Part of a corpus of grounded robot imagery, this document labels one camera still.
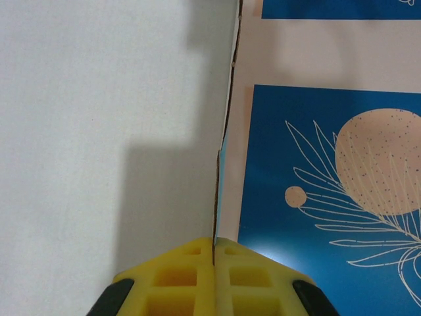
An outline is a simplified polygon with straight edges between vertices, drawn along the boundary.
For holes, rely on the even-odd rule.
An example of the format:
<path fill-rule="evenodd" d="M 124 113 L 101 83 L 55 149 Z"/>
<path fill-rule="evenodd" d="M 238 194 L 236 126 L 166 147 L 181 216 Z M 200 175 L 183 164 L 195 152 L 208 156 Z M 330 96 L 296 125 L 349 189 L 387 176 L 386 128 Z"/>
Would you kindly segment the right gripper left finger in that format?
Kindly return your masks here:
<path fill-rule="evenodd" d="M 216 316 L 211 238 L 118 273 L 87 316 Z"/>

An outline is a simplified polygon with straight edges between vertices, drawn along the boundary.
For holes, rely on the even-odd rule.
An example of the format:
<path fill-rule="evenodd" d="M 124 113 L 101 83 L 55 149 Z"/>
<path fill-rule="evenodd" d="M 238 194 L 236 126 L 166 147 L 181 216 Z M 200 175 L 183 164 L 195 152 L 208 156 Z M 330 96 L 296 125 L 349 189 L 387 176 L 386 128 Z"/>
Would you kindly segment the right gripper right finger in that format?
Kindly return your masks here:
<path fill-rule="evenodd" d="M 333 316 L 307 275 L 227 238 L 214 247 L 216 316 Z"/>

